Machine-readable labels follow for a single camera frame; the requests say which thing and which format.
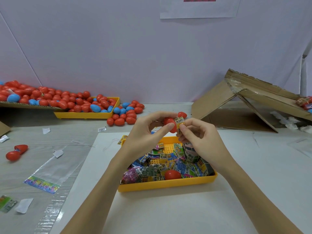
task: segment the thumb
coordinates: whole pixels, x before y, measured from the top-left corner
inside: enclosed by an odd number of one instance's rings
[[[180,124],[179,128],[182,134],[185,136],[185,138],[192,144],[195,143],[195,141],[198,139],[198,137],[194,135],[193,132],[189,128],[187,128],[184,124]]]
[[[160,128],[154,135],[158,138],[158,141],[160,141],[168,132],[172,130],[172,128],[175,127],[174,123],[169,123],[162,128]]]

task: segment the poster on wall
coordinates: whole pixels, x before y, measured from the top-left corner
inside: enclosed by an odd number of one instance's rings
[[[161,19],[235,17],[240,0],[160,0]]]

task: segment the forearm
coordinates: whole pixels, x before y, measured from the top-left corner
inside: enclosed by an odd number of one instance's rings
[[[96,186],[65,226],[63,233],[102,233],[108,212],[128,165],[119,159],[119,151],[109,163]]]
[[[302,233],[236,163],[221,173],[259,234]]]

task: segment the hand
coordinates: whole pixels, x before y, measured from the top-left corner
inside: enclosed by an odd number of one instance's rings
[[[192,143],[196,152],[218,172],[234,161],[214,125],[190,118],[185,120],[185,125],[180,125],[180,130],[179,141]]]
[[[139,117],[129,136],[120,150],[126,151],[127,161],[134,162],[139,157],[151,151],[156,144],[175,126],[174,123],[163,125],[166,117],[177,118],[174,112],[154,112],[144,117]],[[154,127],[162,126],[156,133],[151,134]]]

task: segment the left hand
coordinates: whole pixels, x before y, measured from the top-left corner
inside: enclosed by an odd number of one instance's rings
[[[138,118],[120,149],[124,151],[122,154],[127,156],[123,159],[126,159],[130,164],[151,151],[175,126],[174,123],[169,123],[164,126],[162,121],[166,117],[177,118],[177,113],[158,111]],[[157,126],[162,126],[162,128],[156,133],[151,134],[151,130]]]

